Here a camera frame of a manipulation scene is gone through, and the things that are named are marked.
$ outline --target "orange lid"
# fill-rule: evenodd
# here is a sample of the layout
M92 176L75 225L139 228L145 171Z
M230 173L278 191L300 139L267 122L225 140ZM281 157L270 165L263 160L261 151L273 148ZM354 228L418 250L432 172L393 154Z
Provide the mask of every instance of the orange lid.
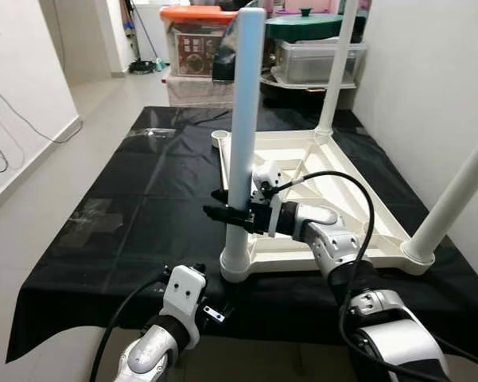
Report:
M220 6L168 6L161 10L161 17L176 23L201 20L226 25L236 14L237 12L221 10Z

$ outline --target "black tablecloth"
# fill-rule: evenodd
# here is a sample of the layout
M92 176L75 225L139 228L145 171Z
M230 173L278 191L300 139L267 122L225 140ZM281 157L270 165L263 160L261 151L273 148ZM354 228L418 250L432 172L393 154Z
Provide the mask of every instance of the black tablecloth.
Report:
M258 129L315 126L311 115L261 109ZM348 113L335 119L334 139L412 234L426 209L382 149ZM340 344L337 309L318 272L252 275L241 286L220 278L224 224L202 205L220 187L210 133L229 130L222 109L146 107L120 147L27 278L19 295L7 361L62 330L106 326L119 303L164 264L204 263L209 305L232 301L223 326L203 334ZM449 240L422 277L382 270L426 327L478 356L478 277ZM161 306L159 287L133 300L120 319L141 328Z

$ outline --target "green lid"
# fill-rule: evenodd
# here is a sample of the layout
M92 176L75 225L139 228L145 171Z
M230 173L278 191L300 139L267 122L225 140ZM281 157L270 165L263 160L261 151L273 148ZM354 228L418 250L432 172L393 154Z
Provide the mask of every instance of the green lid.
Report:
M341 20L340 14L290 14L268 19L265 34L268 38L288 42L321 40L338 36Z

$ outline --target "white pole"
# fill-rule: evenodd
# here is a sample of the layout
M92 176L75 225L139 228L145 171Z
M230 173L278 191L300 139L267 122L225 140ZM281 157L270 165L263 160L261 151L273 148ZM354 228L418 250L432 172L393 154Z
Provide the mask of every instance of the white pole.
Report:
M238 46L235 58L233 119L231 121L231 163L228 204L244 210L251 195L256 119L260 96L265 10L242 8L237 16ZM247 232L227 225L226 247L220 257L221 274L239 283L249 273Z
M348 46L352 39L353 25L356 22L359 0L347 0L344 6L343 21L341 22L340 40L337 43L336 55L332 62L331 75L328 79L324 106L321 109L320 122L316 132L318 134L332 134L332 120L336 112L337 99L340 95L341 81L343 80L344 66L348 58Z
M478 189L478 145L424 219L414 236L401 249L420 263L432 263L433 251Z

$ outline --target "clear plastic container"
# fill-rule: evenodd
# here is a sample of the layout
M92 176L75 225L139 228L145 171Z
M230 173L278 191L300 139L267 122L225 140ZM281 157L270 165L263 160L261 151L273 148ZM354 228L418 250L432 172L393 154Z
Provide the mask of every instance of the clear plastic container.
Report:
M278 44L277 75L286 84L326 84L331 75L337 40L299 41ZM343 81L353 82L356 66L366 51L365 44L350 44Z
M169 6L161 10L172 76L212 76L214 55L236 12L219 6Z

